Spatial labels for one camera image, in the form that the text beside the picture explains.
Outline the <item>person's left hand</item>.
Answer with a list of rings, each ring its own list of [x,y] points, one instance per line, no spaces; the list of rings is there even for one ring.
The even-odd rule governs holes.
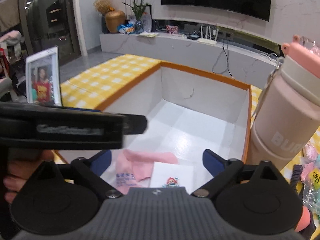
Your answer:
[[[41,156],[35,161],[10,161],[8,163],[9,174],[3,179],[4,186],[7,190],[4,199],[11,204],[38,166],[43,161],[53,160],[53,151],[43,150]]]

